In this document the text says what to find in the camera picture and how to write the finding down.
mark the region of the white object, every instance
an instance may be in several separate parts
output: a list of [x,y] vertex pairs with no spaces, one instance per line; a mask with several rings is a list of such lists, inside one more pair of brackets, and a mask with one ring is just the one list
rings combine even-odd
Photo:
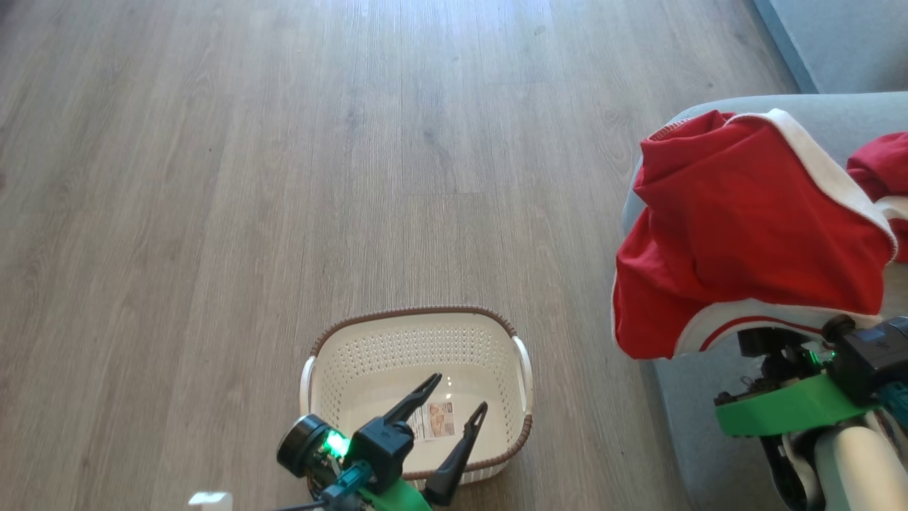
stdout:
[[494,476],[529,435],[533,373],[513,327],[487,309],[403,309],[333,326],[303,368],[300,413],[316,414],[349,436],[432,373],[442,378],[426,406],[449,405],[455,429],[440,437],[429,431],[429,438],[419,438],[418,433],[404,463],[404,479],[422,487],[462,438],[463,425],[482,401],[489,411],[460,482]]
[[824,433],[814,448],[826,511],[908,509],[908,474],[892,446],[862,426]]
[[189,505],[198,507],[198,511],[233,511],[233,496],[223,492],[199,492],[189,499]]

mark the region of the gray sofa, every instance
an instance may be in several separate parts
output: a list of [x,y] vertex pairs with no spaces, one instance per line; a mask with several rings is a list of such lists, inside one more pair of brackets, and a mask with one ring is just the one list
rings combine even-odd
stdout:
[[754,0],[804,93],[908,90],[904,0]]
[[[840,165],[877,136],[908,130],[908,92],[742,97],[698,105],[672,120],[713,109],[742,113],[772,108],[790,113]],[[643,207],[631,191],[623,218],[626,233]],[[883,315],[908,313],[908,265],[893,265],[886,279]],[[713,398],[723,390],[743,391],[739,379],[757,376],[758,363],[742,358],[732,341],[703,354],[654,364],[678,468],[694,509],[785,509],[772,486],[758,441],[722,436],[713,415]]]

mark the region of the green led light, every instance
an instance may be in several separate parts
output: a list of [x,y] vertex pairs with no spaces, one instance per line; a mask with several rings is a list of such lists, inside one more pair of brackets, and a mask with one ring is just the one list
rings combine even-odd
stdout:
[[347,451],[350,450],[350,440],[344,438],[343,435],[337,431],[331,431],[328,433],[328,437],[325,438],[325,448],[330,450],[334,457],[344,457],[347,455]]

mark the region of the label sticker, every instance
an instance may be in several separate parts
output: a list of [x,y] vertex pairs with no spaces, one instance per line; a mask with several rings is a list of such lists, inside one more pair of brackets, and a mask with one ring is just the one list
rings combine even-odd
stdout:
[[454,436],[454,405],[450,402],[426,403],[407,421],[416,440]]

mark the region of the brown basket rim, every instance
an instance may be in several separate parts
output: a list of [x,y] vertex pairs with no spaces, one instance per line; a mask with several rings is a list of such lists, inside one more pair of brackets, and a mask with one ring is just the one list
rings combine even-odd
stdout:
[[[325,342],[329,337],[336,334],[342,328],[347,326],[357,325],[358,323],[365,323],[366,321],[374,321],[377,319],[387,319],[390,317],[399,317],[399,316],[413,316],[413,315],[423,315],[423,314],[479,314],[483,316],[490,317],[498,322],[505,331],[508,332],[508,335],[511,337],[517,337],[517,330],[514,329],[514,326],[511,323],[502,317],[499,313],[480,306],[420,306],[420,307],[402,307],[397,309],[391,309],[384,312],[363,314],[359,316],[354,316],[348,319],[344,319],[331,325],[327,330],[322,332],[319,338],[315,341],[315,345],[312,346],[310,350],[310,356],[319,356],[321,348],[324,346]],[[523,448],[523,445],[527,443],[527,438],[529,437],[529,431],[533,427],[533,415],[526,414],[523,418],[523,428],[520,429],[520,435],[517,440],[508,447],[508,450],[504,454],[495,456],[489,459],[480,460],[475,463],[467,464],[467,467],[464,469],[464,473],[474,472],[476,470],[483,470],[485,468],[490,468],[492,466],[501,465],[509,461],[510,458]],[[403,478],[408,481],[413,481],[417,479],[426,479],[432,475],[432,471],[423,471],[423,472],[406,472],[403,475]]]

